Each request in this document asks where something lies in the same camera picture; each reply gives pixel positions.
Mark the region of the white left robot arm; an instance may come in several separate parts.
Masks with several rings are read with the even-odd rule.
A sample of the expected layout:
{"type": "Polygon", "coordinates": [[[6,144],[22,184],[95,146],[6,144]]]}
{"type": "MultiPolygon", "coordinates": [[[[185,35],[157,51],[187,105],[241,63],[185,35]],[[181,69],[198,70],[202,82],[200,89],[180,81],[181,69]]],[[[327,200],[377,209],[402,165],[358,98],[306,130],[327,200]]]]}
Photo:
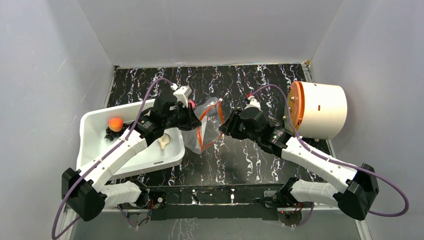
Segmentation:
{"type": "Polygon", "coordinates": [[[84,221],[121,204],[144,208],[150,192],[139,183],[110,180],[171,168],[185,154],[183,131],[196,130],[201,120],[192,106],[173,95],[89,112],[80,125],[77,168],[62,174],[63,201],[84,221]],[[129,127],[109,144],[95,121],[122,117],[129,127]]]}

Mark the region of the small pink cube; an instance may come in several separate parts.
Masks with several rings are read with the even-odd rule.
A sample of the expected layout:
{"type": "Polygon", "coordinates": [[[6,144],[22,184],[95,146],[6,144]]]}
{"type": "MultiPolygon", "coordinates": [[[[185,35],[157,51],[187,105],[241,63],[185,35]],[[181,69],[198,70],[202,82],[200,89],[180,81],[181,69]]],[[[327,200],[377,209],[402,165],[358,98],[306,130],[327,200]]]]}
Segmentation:
{"type": "Polygon", "coordinates": [[[188,101],[188,104],[193,108],[193,109],[195,109],[196,108],[196,104],[192,101],[192,100],[189,100],[188,101]]]}

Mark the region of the orange peach toy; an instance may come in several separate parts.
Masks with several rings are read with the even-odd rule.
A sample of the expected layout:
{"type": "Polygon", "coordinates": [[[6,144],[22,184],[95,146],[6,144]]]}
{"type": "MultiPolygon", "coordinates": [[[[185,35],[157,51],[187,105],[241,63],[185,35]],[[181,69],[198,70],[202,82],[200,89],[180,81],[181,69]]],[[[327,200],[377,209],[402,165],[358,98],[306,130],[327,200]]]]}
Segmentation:
{"type": "Polygon", "coordinates": [[[108,120],[108,128],[112,132],[120,132],[124,127],[124,121],[119,117],[110,118],[108,120]]]}

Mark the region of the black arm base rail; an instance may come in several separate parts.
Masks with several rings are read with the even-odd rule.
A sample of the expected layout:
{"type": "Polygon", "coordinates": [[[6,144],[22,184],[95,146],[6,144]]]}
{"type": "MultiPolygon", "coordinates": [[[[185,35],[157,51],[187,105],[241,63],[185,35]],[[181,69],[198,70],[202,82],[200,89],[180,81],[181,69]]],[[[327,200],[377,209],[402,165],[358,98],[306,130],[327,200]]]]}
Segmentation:
{"type": "Polygon", "coordinates": [[[152,213],[151,220],[260,218],[276,221],[280,208],[292,211],[308,208],[312,200],[291,196],[291,178],[287,185],[236,184],[192,186],[146,186],[130,180],[107,184],[99,191],[82,180],[75,189],[62,183],[61,197],[85,222],[103,210],[122,207],[135,214],[137,209],[152,213]]]}

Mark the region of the beige mushroom toy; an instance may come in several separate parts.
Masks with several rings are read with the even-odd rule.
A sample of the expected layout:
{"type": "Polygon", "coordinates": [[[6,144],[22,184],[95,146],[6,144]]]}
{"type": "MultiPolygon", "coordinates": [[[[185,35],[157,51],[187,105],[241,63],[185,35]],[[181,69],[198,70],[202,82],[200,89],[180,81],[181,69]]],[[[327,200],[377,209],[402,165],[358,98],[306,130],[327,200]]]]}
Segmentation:
{"type": "Polygon", "coordinates": [[[171,136],[167,133],[164,133],[161,137],[158,138],[160,149],[164,151],[166,147],[171,143],[171,141],[171,136]]]}

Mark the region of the clear orange zip bag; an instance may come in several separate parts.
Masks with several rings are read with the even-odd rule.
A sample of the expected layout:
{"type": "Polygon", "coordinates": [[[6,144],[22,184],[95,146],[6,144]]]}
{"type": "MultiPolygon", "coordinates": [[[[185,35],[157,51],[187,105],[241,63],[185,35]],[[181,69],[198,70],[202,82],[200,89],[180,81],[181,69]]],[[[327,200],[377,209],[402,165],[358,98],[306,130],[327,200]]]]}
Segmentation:
{"type": "Polygon", "coordinates": [[[211,97],[203,104],[195,106],[194,114],[200,120],[201,126],[181,132],[185,148],[200,155],[222,136],[219,130],[224,123],[222,102],[221,98],[211,97]]]}

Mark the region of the black grape bunch toy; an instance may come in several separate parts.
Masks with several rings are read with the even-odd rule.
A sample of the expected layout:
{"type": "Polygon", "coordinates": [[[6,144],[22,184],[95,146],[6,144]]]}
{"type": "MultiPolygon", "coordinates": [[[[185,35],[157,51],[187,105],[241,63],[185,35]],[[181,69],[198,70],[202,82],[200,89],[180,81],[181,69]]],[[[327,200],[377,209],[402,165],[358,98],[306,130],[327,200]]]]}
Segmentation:
{"type": "Polygon", "coordinates": [[[109,127],[105,130],[105,136],[104,138],[108,141],[115,141],[116,139],[118,139],[119,137],[121,137],[124,132],[126,131],[127,128],[123,128],[120,131],[113,131],[111,130],[109,127]]]}

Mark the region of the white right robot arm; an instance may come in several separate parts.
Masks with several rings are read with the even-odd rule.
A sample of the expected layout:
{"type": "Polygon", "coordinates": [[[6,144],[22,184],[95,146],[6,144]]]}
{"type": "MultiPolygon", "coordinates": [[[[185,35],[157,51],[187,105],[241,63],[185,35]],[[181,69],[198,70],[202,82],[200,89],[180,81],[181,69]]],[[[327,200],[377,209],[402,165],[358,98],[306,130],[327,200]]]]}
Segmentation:
{"type": "Polygon", "coordinates": [[[234,139],[249,139],[264,152],[302,166],[325,180],[289,180],[280,190],[286,206],[295,207],[299,202],[325,204],[359,221],[370,213],[379,193],[373,167],[367,164],[358,167],[332,158],[296,138],[283,126],[271,125],[255,107],[235,109],[219,130],[234,139]]]}

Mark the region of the white orange cylinder container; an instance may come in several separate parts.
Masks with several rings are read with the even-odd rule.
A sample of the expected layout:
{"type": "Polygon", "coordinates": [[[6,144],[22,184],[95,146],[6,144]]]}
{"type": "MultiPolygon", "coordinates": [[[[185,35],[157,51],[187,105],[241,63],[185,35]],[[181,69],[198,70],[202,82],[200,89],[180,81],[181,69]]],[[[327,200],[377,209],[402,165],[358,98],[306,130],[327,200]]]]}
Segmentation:
{"type": "Polygon", "coordinates": [[[295,81],[288,92],[288,124],[303,138],[330,140],[347,118],[347,98],[338,85],[295,81]]]}

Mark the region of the white plastic bin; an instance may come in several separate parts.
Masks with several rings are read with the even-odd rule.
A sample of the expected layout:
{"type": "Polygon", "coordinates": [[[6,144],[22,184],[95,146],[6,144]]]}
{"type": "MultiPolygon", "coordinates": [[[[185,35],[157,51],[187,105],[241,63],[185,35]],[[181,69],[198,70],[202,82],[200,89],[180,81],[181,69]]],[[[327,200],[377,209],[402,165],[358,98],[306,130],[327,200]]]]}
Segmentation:
{"type": "MultiPolygon", "coordinates": [[[[115,140],[109,141],[105,138],[109,119],[121,118],[125,123],[132,123],[141,105],[139,101],[84,114],[80,120],[80,148],[76,169],[89,169],[95,158],[102,157],[112,147],[115,140]]],[[[164,133],[170,136],[170,143],[164,149],[161,148],[160,141],[155,140],[147,149],[132,157],[110,179],[123,179],[179,165],[185,155],[181,131],[178,128],[170,128],[164,133]]]]}

